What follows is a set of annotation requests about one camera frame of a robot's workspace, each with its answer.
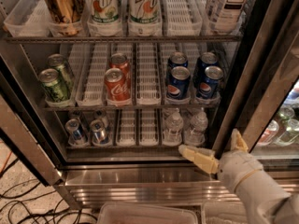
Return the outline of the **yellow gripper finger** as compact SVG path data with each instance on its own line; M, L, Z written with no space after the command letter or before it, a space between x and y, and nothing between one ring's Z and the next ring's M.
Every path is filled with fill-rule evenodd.
M241 150L247 152L249 150L247 143L244 141L238 129L233 129L231 135L231 150Z
M215 152L202 147L180 145L178 151L183 158L193 162L205 173L216 174L219 168L219 160L215 158Z

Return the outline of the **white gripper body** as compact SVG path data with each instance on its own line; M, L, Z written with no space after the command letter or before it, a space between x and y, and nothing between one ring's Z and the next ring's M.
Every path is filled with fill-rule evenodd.
M262 169L263 165L251 154L234 150L221 156L217 178L230 192L235 192L243 179Z

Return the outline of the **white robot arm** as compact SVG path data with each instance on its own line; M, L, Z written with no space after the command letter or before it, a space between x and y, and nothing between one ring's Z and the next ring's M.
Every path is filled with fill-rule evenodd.
M285 191L248 152L238 129L231 134L231 149L218 160L215 152L180 145L180 155L217 179L243 203L249 224L299 224L299 195Z

